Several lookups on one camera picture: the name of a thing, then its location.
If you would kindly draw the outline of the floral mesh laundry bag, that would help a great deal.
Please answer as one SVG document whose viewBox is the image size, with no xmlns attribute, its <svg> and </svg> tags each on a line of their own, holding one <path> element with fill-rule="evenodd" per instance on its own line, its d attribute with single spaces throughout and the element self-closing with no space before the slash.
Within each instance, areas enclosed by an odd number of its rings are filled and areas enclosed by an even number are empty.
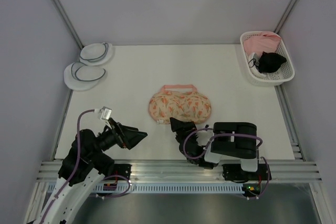
<svg viewBox="0 0 336 224">
<path fill-rule="evenodd" d="M 192 84 L 164 85 L 150 99 L 148 112 L 158 124 L 170 124 L 170 118 L 202 124 L 210 118 L 212 105 Z"/>
</svg>

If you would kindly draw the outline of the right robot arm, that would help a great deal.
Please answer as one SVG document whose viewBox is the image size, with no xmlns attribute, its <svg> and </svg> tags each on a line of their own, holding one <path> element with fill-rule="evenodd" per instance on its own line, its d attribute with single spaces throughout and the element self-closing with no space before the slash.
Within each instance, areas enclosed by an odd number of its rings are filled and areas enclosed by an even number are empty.
<svg viewBox="0 0 336 224">
<path fill-rule="evenodd" d="M 225 157 L 239 159 L 238 164 L 223 164 L 222 176 L 233 183 L 259 183 L 272 179 L 270 167 L 259 156 L 263 140 L 257 126 L 248 122 L 216 122 L 197 129 L 194 122 L 170 118 L 171 130 L 186 160 L 204 169 L 213 169 Z"/>
</svg>

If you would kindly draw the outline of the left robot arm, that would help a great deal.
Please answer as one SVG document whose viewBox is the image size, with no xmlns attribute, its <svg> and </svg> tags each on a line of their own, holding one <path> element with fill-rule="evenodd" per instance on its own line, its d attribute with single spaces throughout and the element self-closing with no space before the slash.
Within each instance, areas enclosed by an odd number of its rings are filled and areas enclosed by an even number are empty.
<svg viewBox="0 0 336 224">
<path fill-rule="evenodd" d="M 72 223 L 83 203 L 103 180 L 113 179 L 127 183 L 119 194 L 131 188 L 129 176 L 116 170 L 115 161 L 104 152 L 113 146 L 131 150 L 147 137 L 135 127 L 125 126 L 108 119 L 98 135 L 90 129 L 78 130 L 68 155 L 58 171 L 54 190 L 34 223 Z"/>
</svg>

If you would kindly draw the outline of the lower white mesh laundry bag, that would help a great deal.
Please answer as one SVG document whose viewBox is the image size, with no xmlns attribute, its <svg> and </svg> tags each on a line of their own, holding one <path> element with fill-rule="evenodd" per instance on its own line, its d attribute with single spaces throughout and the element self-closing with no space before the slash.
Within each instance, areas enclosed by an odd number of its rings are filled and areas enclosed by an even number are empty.
<svg viewBox="0 0 336 224">
<path fill-rule="evenodd" d="M 97 86 L 106 75 L 104 68 L 74 62 L 64 70 L 64 83 L 71 90 L 87 91 Z"/>
</svg>

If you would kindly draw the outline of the white mesh laundry bag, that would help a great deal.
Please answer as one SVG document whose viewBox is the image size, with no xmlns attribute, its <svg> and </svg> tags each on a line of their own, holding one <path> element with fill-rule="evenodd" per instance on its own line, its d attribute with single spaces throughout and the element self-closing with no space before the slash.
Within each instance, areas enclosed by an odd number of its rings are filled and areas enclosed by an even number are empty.
<svg viewBox="0 0 336 224">
<path fill-rule="evenodd" d="M 94 43 L 85 46 L 80 52 L 80 62 L 88 66 L 100 66 L 114 56 L 114 46 L 109 42 Z"/>
<path fill-rule="evenodd" d="M 64 70 L 64 83 L 71 90 L 87 91 L 97 86 L 106 75 L 104 68 L 74 62 Z"/>
</svg>

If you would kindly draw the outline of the upper white mesh laundry bag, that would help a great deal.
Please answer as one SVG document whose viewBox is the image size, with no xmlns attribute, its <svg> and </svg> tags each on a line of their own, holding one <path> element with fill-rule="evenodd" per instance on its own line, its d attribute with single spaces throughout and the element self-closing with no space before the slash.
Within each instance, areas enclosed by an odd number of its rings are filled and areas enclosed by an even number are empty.
<svg viewBox="0 0 336 224">
<path fill-rule="evenodd" d="M 114 56 L 114 46 L 109 42 L 94 43 L 85 46 L 80 52 L 80 62 L 88 66 L 100 66 Z"/>
</svg>

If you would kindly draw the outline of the white garment in basket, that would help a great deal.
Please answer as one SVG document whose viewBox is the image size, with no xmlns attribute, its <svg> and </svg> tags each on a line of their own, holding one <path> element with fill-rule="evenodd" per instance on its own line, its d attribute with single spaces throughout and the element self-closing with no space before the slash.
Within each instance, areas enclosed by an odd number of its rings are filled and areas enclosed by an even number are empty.
<svg viewBox="0 0 336 224">
<path fill-rule="evenodd" d="M 255 52 L 251 53 L 248 56 L 248 66 L 250 68 L 251 73 L 256 77 L 266 78 L 267 74 L 259 71 L 259 59 L 260 57 Z"/>
</svg>

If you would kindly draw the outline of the black garment in basket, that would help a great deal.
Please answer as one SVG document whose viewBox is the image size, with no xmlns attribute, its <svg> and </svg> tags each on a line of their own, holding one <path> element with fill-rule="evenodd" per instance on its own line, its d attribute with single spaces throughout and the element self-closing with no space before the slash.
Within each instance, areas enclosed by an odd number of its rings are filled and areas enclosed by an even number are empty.
<svg viewBox="0 0 336 224">
<path fill-rule="evenodd" d="M 287 59 L 280 54 L 263 52 L 258 62 L 258 71 L 260 73 L 274 73 L 286 62 Z"/>
</svg>

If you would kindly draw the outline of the pink garment in basket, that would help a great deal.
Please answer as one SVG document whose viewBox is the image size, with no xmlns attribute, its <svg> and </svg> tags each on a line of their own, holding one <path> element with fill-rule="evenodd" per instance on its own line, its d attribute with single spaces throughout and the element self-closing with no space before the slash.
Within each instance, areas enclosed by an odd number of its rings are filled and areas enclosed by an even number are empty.
<svg viewBox="0 0 336 224">
<path fill-rule="evenodd" d="M 264 52 L 275 52 L 281 37 L 270 31 L 262 31 L 258 35 L 249 37 L 243 42 L 244 51 L 247 55 L 256 53 L 261 56 Z"/>
</svg>

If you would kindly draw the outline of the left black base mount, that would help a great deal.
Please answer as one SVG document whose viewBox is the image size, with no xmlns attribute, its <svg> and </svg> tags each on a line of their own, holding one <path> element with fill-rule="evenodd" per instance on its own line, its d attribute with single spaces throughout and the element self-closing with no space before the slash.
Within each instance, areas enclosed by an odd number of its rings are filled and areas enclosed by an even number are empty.
<svg viewBox="0 0 336 224">
<path fill-rule="evenodd" d="M 104 192 L 128 192 L 131 189 L 131 165 L 115 164 L 112 174 L 103 180 Z"/>
</svg>

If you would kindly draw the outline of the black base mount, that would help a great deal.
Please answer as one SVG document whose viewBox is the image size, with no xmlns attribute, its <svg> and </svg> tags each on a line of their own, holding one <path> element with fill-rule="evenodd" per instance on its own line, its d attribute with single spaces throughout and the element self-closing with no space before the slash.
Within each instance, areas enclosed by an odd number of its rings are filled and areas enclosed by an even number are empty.
<svg viewBox="0 0 336 224">
<path fill-rule="evenodd" d="M 112 174 L 103 180 L 104 192 L 128 192 L 131 189 L 131 165 L 115 164 Z"/>
<path fill-rule="evenodd" d="M 272 175 L 268 164 L 258 164 L 255 172 L 246 172 L 239 164 L 224 164 L 222 176 L 225 181 L 242 184 L 242 197 L 258 200 L 266 192 Z"/>
</svg>

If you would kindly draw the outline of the aluminium front rail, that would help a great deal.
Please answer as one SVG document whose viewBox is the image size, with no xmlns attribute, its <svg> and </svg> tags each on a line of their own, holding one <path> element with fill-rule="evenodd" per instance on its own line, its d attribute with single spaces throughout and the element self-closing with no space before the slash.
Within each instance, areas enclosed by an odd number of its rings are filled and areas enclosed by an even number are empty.
<svg viewBox="0 0 336 224">
<path fill-rule="evenodd" d="M 223 181 L 224 163 L 213 169 L 187 163 L 186 161 L 123 161 L 130 164 L 132 181 L 139 183 L 215 183 Z M 314 162 L 299 160 L 268 161 L 272 183 L 319 183 L 322 177 Z"/>
</svg>

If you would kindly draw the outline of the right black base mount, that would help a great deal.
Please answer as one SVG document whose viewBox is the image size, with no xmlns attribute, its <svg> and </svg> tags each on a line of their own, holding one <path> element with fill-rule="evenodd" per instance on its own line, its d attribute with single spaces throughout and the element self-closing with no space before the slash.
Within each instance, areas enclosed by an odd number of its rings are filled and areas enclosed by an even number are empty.
<svg viewBox="0 0 336 224">
<path fill-rule="evenodd" d="M 242 197 L 258 200 L 266 192 L 272 175 L 268 164 L 258 164 L 255 172 L 246 172 L 239 164 L 224 164 L 222 176 L 225 181 L 242 184 Z"/>
</svg>

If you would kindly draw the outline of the left aluminium corner post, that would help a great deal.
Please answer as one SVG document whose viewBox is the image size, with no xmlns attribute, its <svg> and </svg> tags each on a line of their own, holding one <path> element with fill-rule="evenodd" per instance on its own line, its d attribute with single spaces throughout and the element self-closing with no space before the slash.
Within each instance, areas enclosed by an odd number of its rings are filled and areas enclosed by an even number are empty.
<svg viewBox="0 0 336 224">
<path fill-rule="evenodd" d="M 58 12 L 59 16 L 61 17 L 62 21 L 64 22 L 67 30 L 69 31 L 71 37 L 75 41 L 76 45 L 78 48 L 81 50 L 83 48 L 83 43 L 76 32 L 63 4 L 61 3 L 60 0 L 51 0 L 52 4 L 54 5 L 56 11 Z"/>
</svg>

